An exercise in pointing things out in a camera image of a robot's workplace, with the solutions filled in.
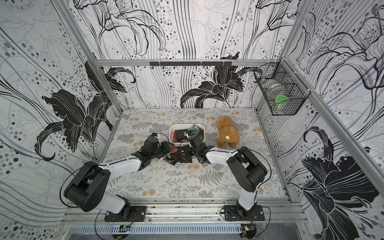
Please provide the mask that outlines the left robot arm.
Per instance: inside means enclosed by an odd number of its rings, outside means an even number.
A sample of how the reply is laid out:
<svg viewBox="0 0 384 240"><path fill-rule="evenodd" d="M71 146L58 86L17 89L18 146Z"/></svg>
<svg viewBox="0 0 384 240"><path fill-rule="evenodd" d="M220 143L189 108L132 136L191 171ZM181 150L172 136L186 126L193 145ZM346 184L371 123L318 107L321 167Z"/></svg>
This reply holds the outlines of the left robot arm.
<svg viewBox="0 0 384 240"><path fill-rule="evenodd" d="M110 181L149 166L153 159L160 159L171 152L174 144L159 142L149 136L144 145L126 158L110 163L85 163L64 190L64 197L84 212L97 209L119 214L128 206L128 201L106 192Z"/></svg>

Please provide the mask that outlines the green tea bag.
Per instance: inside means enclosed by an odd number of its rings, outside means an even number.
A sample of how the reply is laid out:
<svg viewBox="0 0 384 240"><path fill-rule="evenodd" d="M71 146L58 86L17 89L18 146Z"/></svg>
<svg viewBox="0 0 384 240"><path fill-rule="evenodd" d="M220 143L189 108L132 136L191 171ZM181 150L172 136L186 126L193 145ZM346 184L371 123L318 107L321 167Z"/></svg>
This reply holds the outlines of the green tea bag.
<svg viewBox="0 0 384 240"><path fill-rule="evenodd" d="M199 127L197 126L196 124L193 124L189 129L188 129L188 134L189 136L192 136L192 135L203 135L204 134L204 131Z"/></svg>

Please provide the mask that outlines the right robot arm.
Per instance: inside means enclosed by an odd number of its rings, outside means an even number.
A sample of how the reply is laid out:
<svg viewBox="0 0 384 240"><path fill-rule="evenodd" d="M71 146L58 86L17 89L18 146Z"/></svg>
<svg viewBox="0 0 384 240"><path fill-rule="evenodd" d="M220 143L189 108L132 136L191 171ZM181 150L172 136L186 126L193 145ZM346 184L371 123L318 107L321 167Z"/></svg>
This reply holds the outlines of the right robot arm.
<svg viewBox="0 0 384 240"><path fill-rule="evenodd" d="M265 183L267 168L255 156L255 151L241 147L232 152L206 144L198 137L188 138L193 155L200 163L219 164L229 167L242 188L237 202L238 212L248 216L256 208L256 197L260 186Z"/></svg>

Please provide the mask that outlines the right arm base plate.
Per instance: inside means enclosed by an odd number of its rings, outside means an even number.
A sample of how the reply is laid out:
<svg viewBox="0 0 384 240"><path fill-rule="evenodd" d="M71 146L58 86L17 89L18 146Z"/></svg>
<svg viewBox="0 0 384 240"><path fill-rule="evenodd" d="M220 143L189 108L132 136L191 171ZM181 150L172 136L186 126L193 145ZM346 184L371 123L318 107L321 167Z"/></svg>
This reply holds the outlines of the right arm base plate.
<svg viewBox="0 0 384 240"><path fill-rule="evenodd" d="M245 210L240 205L224 205L221 209L227 222L236 221L254 221L261 222L265 220L264 210L260 205L254 205L250 210Z"/></svg>

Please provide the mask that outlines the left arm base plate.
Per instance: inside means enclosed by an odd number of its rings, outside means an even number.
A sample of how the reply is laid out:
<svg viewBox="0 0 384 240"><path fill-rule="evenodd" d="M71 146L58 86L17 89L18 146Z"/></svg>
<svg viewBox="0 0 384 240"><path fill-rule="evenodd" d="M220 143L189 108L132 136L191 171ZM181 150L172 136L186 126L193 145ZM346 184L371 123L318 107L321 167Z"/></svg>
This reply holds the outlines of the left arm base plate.
<svg viewBox="0 0 384 240"><path fill-rule="evenodd" d="M125 206L118 214L107 212L105 222L144 222L147 212L146 206Z"/></svg>

